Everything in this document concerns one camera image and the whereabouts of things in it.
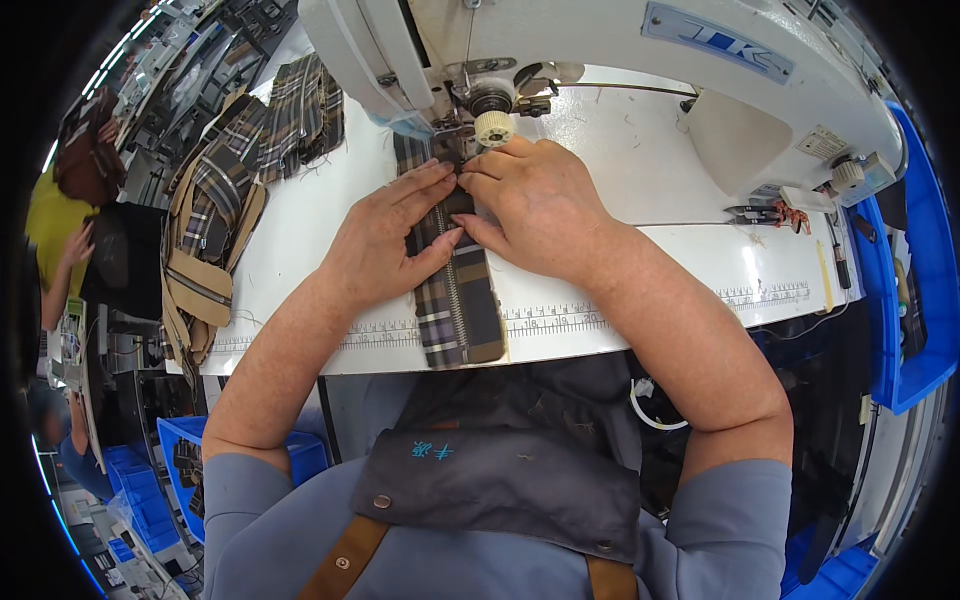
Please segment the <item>yellow shirt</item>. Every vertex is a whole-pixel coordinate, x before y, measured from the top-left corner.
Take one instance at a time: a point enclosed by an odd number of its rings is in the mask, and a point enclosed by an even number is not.
[[[84,218],[99,212],[99,208],[67,198],[60,191],[54,181],[53,165],[36,180],[27,212],[27,237],[36,244],[36,264],[44,291],[53,285],[67,236],[80,227]],[[71,298],[80,297],[85,274],[86,261],[74,265],[68,292]]]

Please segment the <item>blue shirt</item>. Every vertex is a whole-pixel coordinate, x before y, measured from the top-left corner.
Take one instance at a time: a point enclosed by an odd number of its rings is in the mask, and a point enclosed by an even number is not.
[[[340,538],[366,459],[294,489],[243,454],[204,465],[207,600],[294,598]],[[634,572],[641,600],[780,597],[791,472],[750,460],[684,483],[664,526],[643,513]],[[583,555],[542,540],[484,531],[395,526],[347,599],[590,598]]]
[[[86,453],[83,456],[77,452],[77,448],[73,446],[73,440],[70,438],[70,431],[71,429],[67,427],[66,437],[57,446],[57,453],[60,456],[60,462],[63,464],[63,470],[73,477],[73,480],[79,483],[84,490],[104,502],[109,502],[113,498],[113,486],[110,484],[110,478],[97,467],[97,459],[93,457],[90,444],[86,445]]]

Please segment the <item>apron strap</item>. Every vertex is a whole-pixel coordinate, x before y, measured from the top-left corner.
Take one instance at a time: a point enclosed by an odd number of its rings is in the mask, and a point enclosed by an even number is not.
[[[593,600],[636,600],[636,576],[628,564],[585,554]]]
[[[357,515],[326,555],[297,600],[343,600],[367,568],[390,523]],[[587,557],[593,600],[636,600],[636,576],[628,564]]]
[[[297,600],[342,600],[390,529],[390,523],[357,515],[326,555]]]

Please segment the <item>person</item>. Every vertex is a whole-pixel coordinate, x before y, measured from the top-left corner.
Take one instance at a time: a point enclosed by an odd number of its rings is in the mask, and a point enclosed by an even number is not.
[[[101,142],[116,139],[116,122],[110,119],[98,132]],[[116,288],[104,281],[98,269],[88,268],[96,244],[91,244],[97,215],[114,215],[128,236],[130,278]],[[54,181],[51,166],[40,174],[27,212],[26,232],[36,244],[40,275],[40,324],[54,331],[68,298],[104,303],[134,317],[160,318],[159,247],[162,210],[131,203],[102,208],[68,198]]]
[[[515,136],[453,170],[433,159],[355,204],[237,365],[203,437],[207,598],[779,597],[793,420],[739,320],[614,220],[562,146]],[[457,182],[499,227],[457,215],[407,256],[410,227]],[[317,373],[355,317],[442,268],[464,232],[583,290],[689,422],[665,524],[639,509],[635,469],[556,432],[449,411],[405,428],[404,408],[369,456],[294,489],[283,442]],[[429,396],[417,385],[407,407]]]
[[[70,391],[64,398],[45,382],[36,382],[30,388],[29,400],[37,441],[55,447],[63,470],[82,488],[105,503],[110,502],[113,486],[100,471],[90,448],[80,396]]]

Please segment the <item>left hand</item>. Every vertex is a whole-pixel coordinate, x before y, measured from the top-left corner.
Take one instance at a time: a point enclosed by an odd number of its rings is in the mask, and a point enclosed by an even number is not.
[[[116,139],[117,122],[116,119],[110,117],[110,119],[104,123],[104,126],[97,132],[97,141],[105,144],[112,144],[116,141]]]
[[[432,158],[353,205],[316,272],[347,312],[355,316],[406,294],[446,264],[462,228],[412,257],[404,238],[456,184],[453,165]]]

